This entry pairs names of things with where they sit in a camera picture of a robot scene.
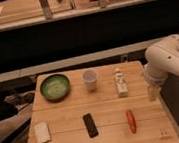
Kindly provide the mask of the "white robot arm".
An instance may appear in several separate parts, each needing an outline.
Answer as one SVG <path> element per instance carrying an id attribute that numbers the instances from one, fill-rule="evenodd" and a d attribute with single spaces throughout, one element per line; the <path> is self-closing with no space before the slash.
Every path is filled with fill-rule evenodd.
<path id="1" fill-rule="evenodd" d="M 148 98 L 156 101 L 169 73 L 179 76 L 179 34 L 171 34 L 149 46 L 145 57 L 147 64 L 143 71 Z"/>

